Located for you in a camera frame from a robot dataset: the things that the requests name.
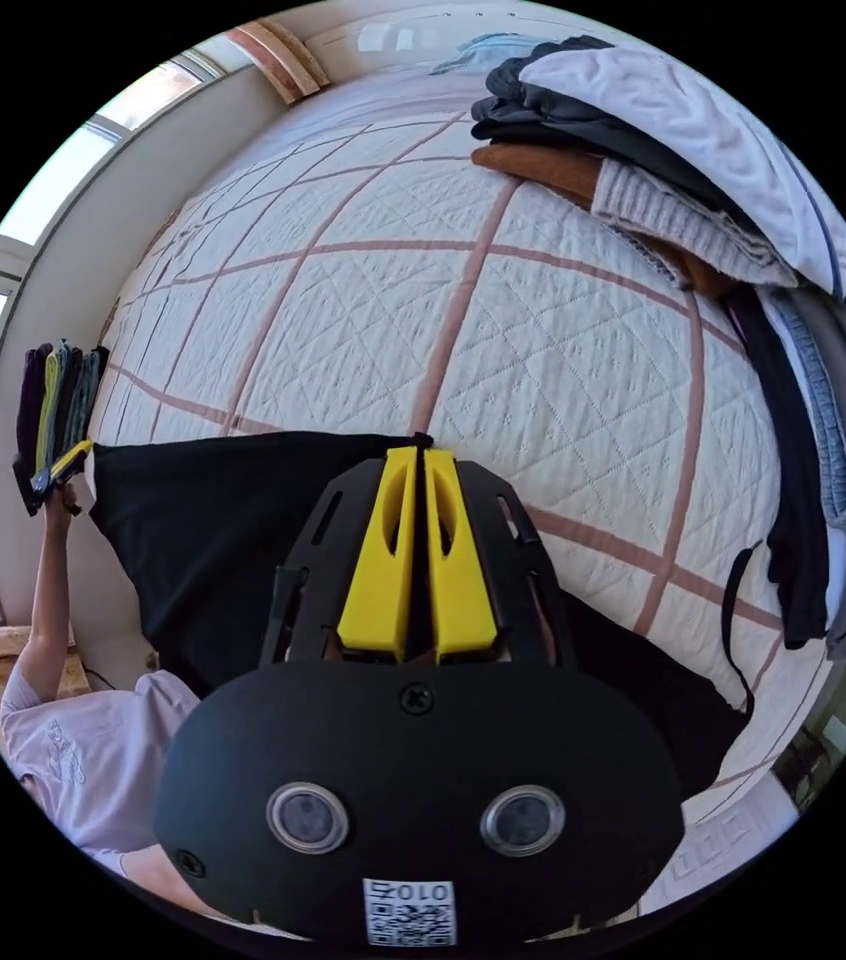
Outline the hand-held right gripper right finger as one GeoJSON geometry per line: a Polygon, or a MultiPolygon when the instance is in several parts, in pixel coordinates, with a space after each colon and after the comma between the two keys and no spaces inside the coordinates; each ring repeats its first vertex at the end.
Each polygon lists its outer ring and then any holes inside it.
{"type": "Polygon", "coordinates": [[[434,656],[439,664],[488,654],[496,620],[454,455],[423,454],[428,583],[434,656]]]}

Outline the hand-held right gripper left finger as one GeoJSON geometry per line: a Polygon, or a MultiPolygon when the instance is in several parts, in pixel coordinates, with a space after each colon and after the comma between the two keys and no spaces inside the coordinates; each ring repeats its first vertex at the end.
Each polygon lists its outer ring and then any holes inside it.
{"type": "Polygon", "coordinates": [[[387,451],[337,626],[346,650],[404,650],[412,595],[418,449],[387,451]]]}

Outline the person's left hand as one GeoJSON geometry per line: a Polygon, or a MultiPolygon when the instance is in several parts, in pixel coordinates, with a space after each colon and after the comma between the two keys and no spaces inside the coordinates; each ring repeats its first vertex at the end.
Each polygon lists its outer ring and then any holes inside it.
{"type": "Polygon", "coordinates": [[[82,512],[76,491],[69,482],[51,488],[43,506],[47,532],[66,532],[71,520],[82,512]]]}

